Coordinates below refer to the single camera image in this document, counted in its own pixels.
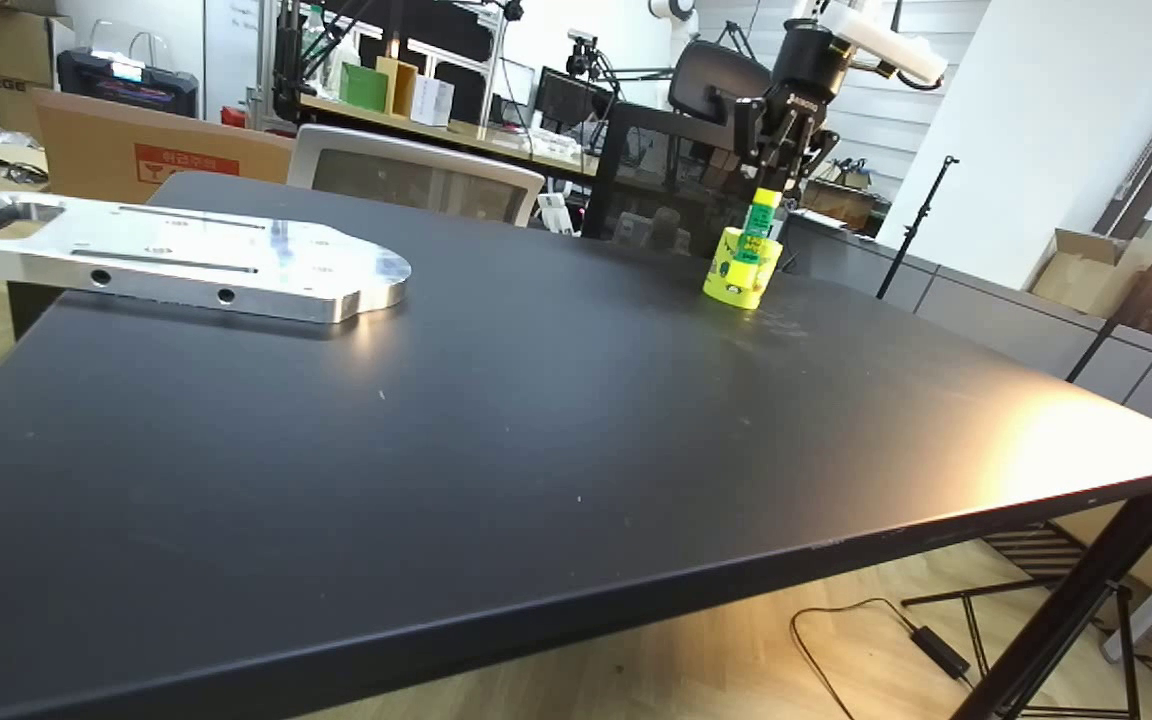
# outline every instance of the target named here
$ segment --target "floor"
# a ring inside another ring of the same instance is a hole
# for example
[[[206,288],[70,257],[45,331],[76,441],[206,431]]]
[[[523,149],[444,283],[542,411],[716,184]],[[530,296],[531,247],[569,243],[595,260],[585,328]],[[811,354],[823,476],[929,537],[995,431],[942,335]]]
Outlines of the floor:
[[[12,352],[10,301],[0,291],[0,361]],[[780,720],[843,714],[816,679],[787,615],[801,608],[839,608],[864,596],[925,596],[1016,578],[1016,566],[987,542],[952,542],[942,551],[875,565],[864,573],[770,590],[755,599],[694,610],[680,619],[618,631],[589,645],[523,655],[511,665],[450,677],[409,692],[315,712],[315,720]],[[1009,590],[981,602],[994,655],[1025,625],[1044,590]],[[957,602],[913,610],[963,655],[963,619]],[[820,655],[854,714],[947,714],[963,683],[935,673],[899,631],[892,610],[862,608],[843,615],[806,615],[806,638]],[[1141,669],[1144,714],[1152,714],[1152,673]],[[1126,707],[1119,669],[1102,655],[1102,636],[1083,631],[1057,669],[1038,702]]]

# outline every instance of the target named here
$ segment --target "silver metal plate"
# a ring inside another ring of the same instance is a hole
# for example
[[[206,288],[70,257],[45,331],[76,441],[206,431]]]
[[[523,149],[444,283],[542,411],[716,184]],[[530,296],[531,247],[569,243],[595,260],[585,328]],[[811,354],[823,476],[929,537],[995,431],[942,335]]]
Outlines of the silver metal plate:
[[[0,278],[344,325],[398,304],[409,274],[328,224],[0,191]]]

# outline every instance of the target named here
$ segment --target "computer monitor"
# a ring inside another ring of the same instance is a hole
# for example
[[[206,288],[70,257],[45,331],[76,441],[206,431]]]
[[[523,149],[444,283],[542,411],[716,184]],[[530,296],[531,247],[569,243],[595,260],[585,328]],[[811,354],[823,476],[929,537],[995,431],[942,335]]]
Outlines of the computer monitor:
[[[542,69],[531,106],[542,113],[542,127],[569,133],[589,114],[610,119],[611,98],[618,98],[611,89],[566,75],[556,69]]]

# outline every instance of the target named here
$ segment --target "black cable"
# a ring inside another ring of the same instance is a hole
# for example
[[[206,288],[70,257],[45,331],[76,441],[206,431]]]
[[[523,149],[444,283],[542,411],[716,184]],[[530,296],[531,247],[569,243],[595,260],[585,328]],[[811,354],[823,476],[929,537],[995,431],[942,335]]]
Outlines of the black cable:
[[[907,625],[907,615],[903,615],[888,596],[864,596],[864,599],[839,602],[839,608],[801,608],[801,610],[787,615],[793,638],[806,647],[806,655],[807,655],[811,673],[820,677],[823,692],[832,696],[832,702],[836,702],[848,720],[858,720],[858,714],[854,714],[848,698],[839,696],[839,689],[832,689],[832,679],[823,677],[823,665],[820,665],[816,651],[807,647],[807,638],[806,638],[806,631],[801,631],[801,619],[806,619],[806,615],[862,610],[862,608],[867,608],[867,602],[886,602],[888,610],[897,610],[899,625]]]
[[[919,79],[913,79],[913,75],[903,75],[903,70],[897,70],[897,79],[899,79],[903,89],[913,89],[913,93],[942,93],[945,70],[935,75],[935,82],[919,82]]]
[[[749,22],[746,22],[746,35],[753,31],[753,20],[761,20],[763,13],[763,0],[753,0],[753,13],[749,13]]]
[[[595,48],[595,75],[601,75],[606,82],[611,82],[611,97],[622,97],[622,75],[618,75],[610,51],[601,51],[601,48]]]
[[[749,31],[735,22],[735,20],[726,20],[720,35],[712,42],[726,42],[731,40],[731,51],[755,58],[753,42],[749,42]]]
[[[806,655],[807,655],[811,673],[820,677],[823,692],[832,696],[832,702],[836,702],[848,720],[858,720],[858,714],[854,714],[848,698],[839,696],[839,689],[828,679],[828,673],[823,673],[823,665],[816,658],[816,651],[807,647],[807,638],[806,638],[806,631],[801,631],[801,619],[806,619],[806,615],[862,610],[862,608],[867,608],[867,602],[888,608],[888,610],[897,615],[897,625],[907,628],[907,638],[913,638],[947,679],[971,683],[971,679],[969,679],[969,669],[971,669],[971,665],[969,665],[957,647],[947,647],[929,625],[913,625],[888,596],[864,596],[864,599],[839,602],[839,608],[801,608],[801,610],[787,615],[787,631],[793,631],[793,638],[806,647]]]

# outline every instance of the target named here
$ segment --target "metal frame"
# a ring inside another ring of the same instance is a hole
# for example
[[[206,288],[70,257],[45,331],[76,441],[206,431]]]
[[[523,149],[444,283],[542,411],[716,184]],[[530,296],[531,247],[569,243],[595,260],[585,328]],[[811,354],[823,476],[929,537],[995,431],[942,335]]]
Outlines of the metal frame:
[[[987,665],[987,651],[984,651],[976,599],[981,596],[999,596],[999,590],[1021,590],[1021,586],[1054,586],[1054,583],[1061,583],[1067,577],[1067,566],[1075,566],[1083,558],[1083,551],[1073,548],[1073,541],[1061,541],[1061,537],[1065,532],[1054,537],[1054,524],[1044,524],[1038,532],[994,532],[987,542],[999,554],[1009,554],[1016,566],[1025,566],[1031,578],[907,596],[907,599],[899,599],[899,608],[959,599],[963,619],[969,619],[976,673],[987,677],[994,665]],[[1115,586],[1114,590],[1115,596],[1115,619],[1119,619],[1119,628],[1134,628],[1134,586],[1127,583],[1114,583],[1114,586]],[[1115,651],[1127,658],[1119,669],[1126,696],[1127,696],[1126,714],[1141,720],[1141,683],[1137,683],[1137,638],[1134,638],[1134,631],[1115,636]],[[1115,707],[1054,707],[1054,712],[1119,714]]]
[[[957,720],[1021,714],[1054,677],[1061,655],[1092,625],[1096,608],[1115,590],[1134,565],[1152,548],[1152,491],[1127,498],[1096,537],[1088,554],[1067,573],[1054,599],[1021,628],[1009,651],[987,669]]]
[[[506,215],[510,224],[523,227],[531,218],[538,197],[543,175],[516,169],[516,165],[495,165],[485,157],[470,152],[450,152],[433,144],[411,144],[379,133],[354,133],[354,127],[328,127],[328,125],[300,125],[291,165],[288,165],[288,184],[291,188],[315,188],[315,169],[323,152],[354,152],[360,159],[399,159],[399,165],[423,165],[442,169],[452,175],[485,178],[485,184],[510,184],[521,191],[511,213]]]
[[[227,315],[333,328],[398,304],[411,274],[403,257],[300,218],[0,191],[0,227],[12,224],[29,231],[0,240],[0,278],[10,283]]]

